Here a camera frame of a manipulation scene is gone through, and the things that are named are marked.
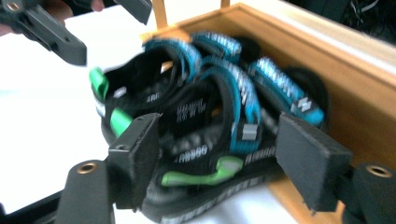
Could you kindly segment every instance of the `human hand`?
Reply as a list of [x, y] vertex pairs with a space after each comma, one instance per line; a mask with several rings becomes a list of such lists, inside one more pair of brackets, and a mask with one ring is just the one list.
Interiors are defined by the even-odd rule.
[[[64, 25], [64, 20], [73, 17], [72, 9], [62, 0], [45, 0], [44, 9], [56, 20]], [[93, 11], [102, 11], [105, 8], [103, 0], [92, 0], [91, 9]], [[0, 36], [13, 33], [11, 27], [0, 24]]]

